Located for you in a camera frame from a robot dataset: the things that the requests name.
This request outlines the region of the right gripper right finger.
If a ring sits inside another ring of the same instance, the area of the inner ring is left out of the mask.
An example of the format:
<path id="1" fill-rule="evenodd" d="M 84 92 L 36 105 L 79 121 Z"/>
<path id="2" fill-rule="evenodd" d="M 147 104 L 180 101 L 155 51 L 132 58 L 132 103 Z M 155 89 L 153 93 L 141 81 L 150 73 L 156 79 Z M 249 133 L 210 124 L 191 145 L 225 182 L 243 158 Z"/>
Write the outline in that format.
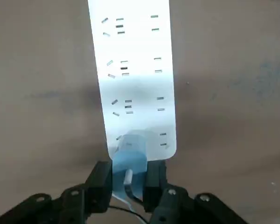
<path id="1" fill-rule="evenodd" d="M 211 193 L 191 198 L 185 188 L 169 184 L 165 161 L 149 161 L 143 187 L 143 207 L 150 224 L 246 224 Z"/>

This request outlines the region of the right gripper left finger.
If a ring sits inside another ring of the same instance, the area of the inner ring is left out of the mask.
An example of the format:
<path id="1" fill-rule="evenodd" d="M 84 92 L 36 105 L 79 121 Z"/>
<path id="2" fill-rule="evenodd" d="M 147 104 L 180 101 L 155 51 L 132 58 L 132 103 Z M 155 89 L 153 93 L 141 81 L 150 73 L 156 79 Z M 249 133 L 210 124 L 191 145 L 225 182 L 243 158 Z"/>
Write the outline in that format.
<path id="1" fill-rule="evenodd" d="M 56 199 L 34 194 L 0 216 L 0 224 L 85 224 L 107 211 L 112 196 L 112 162 L 98 161 L 85 183 L 67 188 Z"/>

